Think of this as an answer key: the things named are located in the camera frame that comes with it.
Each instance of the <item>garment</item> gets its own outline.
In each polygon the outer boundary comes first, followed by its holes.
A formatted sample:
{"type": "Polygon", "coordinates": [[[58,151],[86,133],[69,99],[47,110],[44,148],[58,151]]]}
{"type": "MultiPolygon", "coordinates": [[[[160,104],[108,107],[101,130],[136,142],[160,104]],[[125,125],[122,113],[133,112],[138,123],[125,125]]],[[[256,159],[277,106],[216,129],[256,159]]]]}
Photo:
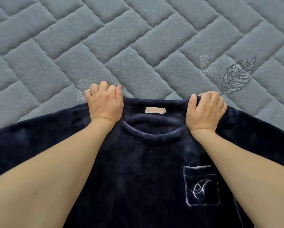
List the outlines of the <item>garment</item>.
{"type": "MultiPolygon", "coordinates": [[[[188,100],[124,98],[65,228],[254,227],[186,127],[188,100]]],[[[0,175],[89,123],[81,104],[0,129],[0,175]]],[[[284,165],[284,131],[275,126],[228,107],[216,132],[284,165]]]]}

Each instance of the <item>pocket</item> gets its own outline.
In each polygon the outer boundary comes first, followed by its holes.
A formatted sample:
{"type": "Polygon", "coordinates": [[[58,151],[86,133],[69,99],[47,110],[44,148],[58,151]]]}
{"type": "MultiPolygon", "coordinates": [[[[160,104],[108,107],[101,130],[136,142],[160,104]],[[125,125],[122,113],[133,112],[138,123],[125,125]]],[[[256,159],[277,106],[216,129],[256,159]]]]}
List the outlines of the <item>pocket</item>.
{"type": "Polygon", "coordinates": [[[217,206],[220,204],[218,181],[213,166],[184,166],[186,204],[217,206]]]}

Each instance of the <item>round crew neck collar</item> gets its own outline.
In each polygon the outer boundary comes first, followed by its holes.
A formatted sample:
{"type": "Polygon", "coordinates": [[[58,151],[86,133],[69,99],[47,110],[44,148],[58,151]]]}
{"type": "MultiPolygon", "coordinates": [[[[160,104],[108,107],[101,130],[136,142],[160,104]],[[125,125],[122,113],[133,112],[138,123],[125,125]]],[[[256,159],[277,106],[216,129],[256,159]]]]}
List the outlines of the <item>round crew neck collar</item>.
{"type": "Polygon", "coordinates": [[[145,109],[145,107],[160,107],[168,108],[169,110],[172,110],[172,108],[174,107],[175,110],[183,111],[184,113],[186,113],[188,101],[189,98],[181,100],[152,100],[142,98],[129,98],[124,96],[123,116],[120,119],[122,130],[129,137],[143,143],[163,144],[179,141],[189,134],[189,130],[185,122],[176,130],[165,134],[148,134],[130,126],[126,122],[126,112],[136,111],[137,109],[139,109],[141,112],[141,109],[145,109]]]}

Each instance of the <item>size tag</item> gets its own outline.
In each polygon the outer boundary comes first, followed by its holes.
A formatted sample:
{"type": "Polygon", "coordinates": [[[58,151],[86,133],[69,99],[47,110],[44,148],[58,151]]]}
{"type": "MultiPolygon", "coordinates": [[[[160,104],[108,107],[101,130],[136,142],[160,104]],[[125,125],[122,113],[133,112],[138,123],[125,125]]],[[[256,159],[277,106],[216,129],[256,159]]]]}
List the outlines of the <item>size tag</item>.
{"type": "Polygon", "coordinates": [[[158,107],[145,107],[145,113],[164,114],[166,113],[166,109],[158,107]]]}

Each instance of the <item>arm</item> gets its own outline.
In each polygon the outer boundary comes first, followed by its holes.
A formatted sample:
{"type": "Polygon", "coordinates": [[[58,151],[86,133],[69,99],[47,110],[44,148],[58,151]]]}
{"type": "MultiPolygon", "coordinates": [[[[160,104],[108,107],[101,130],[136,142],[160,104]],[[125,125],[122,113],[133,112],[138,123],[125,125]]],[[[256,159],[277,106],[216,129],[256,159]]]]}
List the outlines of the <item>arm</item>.
{"type": "Polygon", "coordinates": [[[122,115],[121,88],[108,86],[92,84],[85,92],[92,119],[85,129],[0,176],[0,228],[64,225],[102,142],[122,115]]]}
{"type": "Polygon", "coordinates": [[[241,149],[215,133],[227,105],[217,92],[189,100],[186,124],[257,228],[284,228],[284,166],[241,149]]]}

